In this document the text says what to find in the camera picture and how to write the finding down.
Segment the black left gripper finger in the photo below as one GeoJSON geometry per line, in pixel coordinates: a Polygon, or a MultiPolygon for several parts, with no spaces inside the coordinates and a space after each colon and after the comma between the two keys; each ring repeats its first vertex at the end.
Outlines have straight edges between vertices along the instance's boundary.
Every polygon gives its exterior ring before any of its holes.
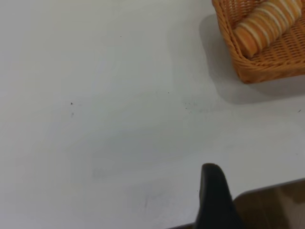
{"type": "Polygon", "coordinates": [[[202,165],[196,229],[243,229],[222,169],[213,163],[202,165]]]}

